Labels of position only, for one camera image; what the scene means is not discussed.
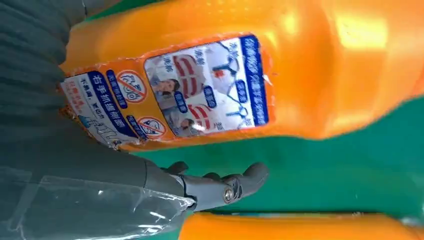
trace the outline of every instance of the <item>orange plastic part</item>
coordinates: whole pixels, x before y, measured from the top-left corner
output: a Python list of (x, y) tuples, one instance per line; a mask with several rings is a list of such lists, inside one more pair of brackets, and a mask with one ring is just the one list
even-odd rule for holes
[[(266, 126), (121, 148), (277, 135), (323, 139), (360, 129), (424, 93), (423, 16), (422, 0), (166, 0), (77, 26), (61, 67), (72, 76), (254, 34), (269, 80)], [(143, 65), (139, 74), (146, 81)], [(156, 108), (143, 106), (160, 115)]]
[(194, 214), (179, 240), (424, 240), (412, 228), (380, 214), (246, 217)]

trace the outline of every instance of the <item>cartoon figure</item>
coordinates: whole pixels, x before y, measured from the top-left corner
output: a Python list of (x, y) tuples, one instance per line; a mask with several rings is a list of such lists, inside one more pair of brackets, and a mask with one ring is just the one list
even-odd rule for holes
[(195, 124), (195, 121), (193, 121), (190, 118), (184, 118), (182, 120), (182, 122), (179, 124), (179, 126), (183, 129), (186, 130), (188, 128), (190, 128), (191, 126), (193, 126)]
[(105, 143), (108, 144), (112, 142), (115, 146), (123, 143), (122, 139), (117, 137), (117, 132), (106, 126), (103, 122), (98, 122), (97, 120), (93, 120), (90, 117), (82, 115), (78, 115), (78, 119), (87, 129), (95, 127), (97, 134), (104, 140)]
[(150, 79), (151, 88), (158, 102), (172, 98), (175, 91), (180, 88), (180, 83), (173, 78), (161, 81), (157, 75)]
[(208, 48), (206, 59), (210, 66), (213, 88), (227, 95), (240, 70), (238, 60), (231, 56), (228, 47), (221, 43), (213, 44)]
[(196, 64), (195, 58), (188, 54), (180, 54), (173, 56), (173, 61), (182, 87), (180, 92), (184, 98), (188, 99), (202, 93), (206, 79), (203, 67)]
[(190, 116), (190, 119), (195, 120), (195, 125), (193, 125), (193, 128), (205, 132), (215, 127), (215, 120), (211, 117), (212, 110), (210, 107), (204, 104), (189, 104), (187, 107), (188, 113), (186, 114)]

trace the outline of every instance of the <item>screw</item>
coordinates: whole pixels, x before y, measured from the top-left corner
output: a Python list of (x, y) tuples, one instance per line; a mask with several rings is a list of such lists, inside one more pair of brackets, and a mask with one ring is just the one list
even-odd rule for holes
[(226, 204), (231, 203), (234, 198), (234, 191), (231, 187), (227, 187), (224, 191), (224, 202)]

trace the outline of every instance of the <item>blue label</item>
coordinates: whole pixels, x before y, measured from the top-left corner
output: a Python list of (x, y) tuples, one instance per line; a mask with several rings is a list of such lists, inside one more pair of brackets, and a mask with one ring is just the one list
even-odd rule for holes
[(180, 91), (176, 91), (173, 97), (175, 98), (176, 106), (178, 107), (179, 111), (183, 114), (187, 113), (189, 109), (187, 108), (186, 100), (184, 100), (183, 93)]
[(211, 109), (217, 107), (217, 101), (215, 100), (214, 90), (211, 86), (205, 86), (203, 88), (204, 97), (206, 98), (207, 106)]
[(126, 116), (126, 119), (128, 120), (129, 124), (131, 124), (132, 129), (137, 133), (137, 135), (143, 140), (147, 141), (148, 137), (143, 131), (143, 128), (140, 127), (140, 125), (137, 123), (136, 118), (133, 115)]
[(106, 72), (107, 79), (109, 80), (109, 84), (112, 87), (113, 94), (120, 106), (121, 109), (128, 108), (127, 101), (125, 101), (124, 96), (122, 95), (121, 89), (119, 88), (117, 77), (115, 76), (114, 71), (108, 70)]
[(238, 100), (240, 103), (245, 104), (248, 102), (248, 92), (246, 90), (246, 84), (243, 80), (235, 81), (235, 87), (237, 88)]
[(205, 65), (205, 56), (203, 54), (203, 51), (200, 49), (197, 49), (194, 51), (194, 56), (196, 57), (196, 64), (203, 66)]
[(94, 88), (94, 94), (97, 96), (100, 105), (103, 107), (107, 117), (112, 122), (116, 130), (121, 134), (137, 138), (136, 134), (133, 130), (131, 130), (130, 126), (119, 111), (103, 74), (98, 71), (91, 71), (87, 74)]
[(268, 123), (269, 117), (259, 41), (254, 35), (240, 37), (240, 41), (254, 125), (262, 126)]
[(164, 56), (163, 57), (163, 63), (165, 65), (165, 69), (168, 73), (174, 71), (173, 65), (172, 65), (172, 62), (171, 62), (171, 58), (169, 58), (168, 56)]

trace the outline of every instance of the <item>printed illustration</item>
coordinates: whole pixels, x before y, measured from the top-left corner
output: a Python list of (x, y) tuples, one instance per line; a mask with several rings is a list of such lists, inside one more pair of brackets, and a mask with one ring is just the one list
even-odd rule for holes
[(125, 70), (118, 74), (117, 82), (128, 103), (141, 103), (147, 95), (146, 86), (133, 70)]
[(144, 67), (156, 101), (178, 137), (268, 122), (261, 55), (254, 36), (152, 57)]
[(167, 132), (165, 125), (155, 117), (143, 117), (137, 123), (149, 139), (158, 139)]
[(139, 136), (126, 122), (108, 88), (107, 81), (112, 83), (115, 79), (113, 72), (107, 79), (100, 72), (91, 71), (68, 77), (60, 85), (79, 121), (99, 142), (112, 148), (138, 143)]

